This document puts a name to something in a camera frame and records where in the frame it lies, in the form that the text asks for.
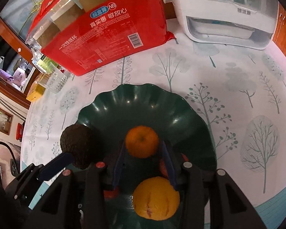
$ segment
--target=red plastic bag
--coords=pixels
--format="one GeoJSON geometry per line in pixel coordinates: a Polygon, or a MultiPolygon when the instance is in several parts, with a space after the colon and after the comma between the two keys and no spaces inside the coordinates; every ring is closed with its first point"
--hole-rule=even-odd
{"type": "Polygon", "coordinates": [[[89,11],[85,8],[86,12],[80,11],[73,3],[65,5],[76,10],[73,14],[78,14],[78,18],[67,27],[66,20],[57,16],[62,13],[56,7],[62,11],[62,3],[65,0],[43,2],[27,42],[40,49],[36,39],[43,35],[38,29],[45,35],[55,34],[51,40],[40,40],[46,44],[41,52],[77,76],[174,38],[166,30],[161,0],[106,0],[89,11]],[[55,24],[63,30],[56,32],[55,24]]]}

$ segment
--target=white plastic container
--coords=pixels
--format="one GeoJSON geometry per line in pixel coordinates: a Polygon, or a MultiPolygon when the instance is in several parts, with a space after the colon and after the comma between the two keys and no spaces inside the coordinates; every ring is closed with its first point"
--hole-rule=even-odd
{"type": "Polygon", "coordinates": [[[262,50],[275,32],[277,0],[172,1],[179,24],[186,35],[196,42],[262,50]]]}
{"type": "Polygon", "coordinates": [[[42,87],[49,89],[50,92],[57,94],[65,85],[70,72],[65,70],[62,72],[52,63],[49,66],[50,71],[42,74],[43,76],[38,80],[38,84],[42,87]]]}

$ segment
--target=orange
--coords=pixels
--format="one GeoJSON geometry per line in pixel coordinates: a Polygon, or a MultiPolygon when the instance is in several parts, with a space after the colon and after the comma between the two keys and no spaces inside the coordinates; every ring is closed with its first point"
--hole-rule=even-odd
{"type": "Polygon", "coordinates": [[[125,138],[125,146],[133,157],[146,158],[156,153],[159,138],[155,131],[147,126],[130,129],[125,138]]]}
{"type": "Polygon", "coordinates": [[[164,220],[177,211],[180,196],[163,177],[153,177],[141,182],[133,192],[133,208],[146,219],[164,220]]]}

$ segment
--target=white appliance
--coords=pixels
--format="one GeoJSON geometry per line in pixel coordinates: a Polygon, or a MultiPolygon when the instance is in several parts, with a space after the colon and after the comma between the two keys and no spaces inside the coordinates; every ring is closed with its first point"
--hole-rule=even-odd
{"type": "Polygon", "coordinates": [[[1,56],[1,57],[0,57],[0,69],[3,68],[3,62],[4,62],[4,57],[1,56]]]}
{"type": "Polygon", "coordinates": [[[201,43],[230,44],[262,50],[272,39],[278,19],[278,0],[172,2],[186,35],[201,43]]]}

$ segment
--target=white tablecloth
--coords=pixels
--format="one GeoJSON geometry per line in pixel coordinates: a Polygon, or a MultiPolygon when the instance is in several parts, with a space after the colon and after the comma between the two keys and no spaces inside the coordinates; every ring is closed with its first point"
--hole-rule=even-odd
{"type": "MultiPolygon", "coordinates": [[[[197,44],[177,20],[167,24],[177,40],[80,77],[71,75],[58,94],[46,91],[32,103],[22,170],[30,163],[46,164],[61,152],[62,131],[97,94],[124,83],[152,83],[187,99],[208,125],[218,168],[230,174],[267,227],[277,228],[286,216],[285,56],[273,42],[263,51],[197,44]]],[[[52,181],[41,186],[31,206],[52,181]]],[[[205,221],[209,227],[209,216],[205,221]]]]}

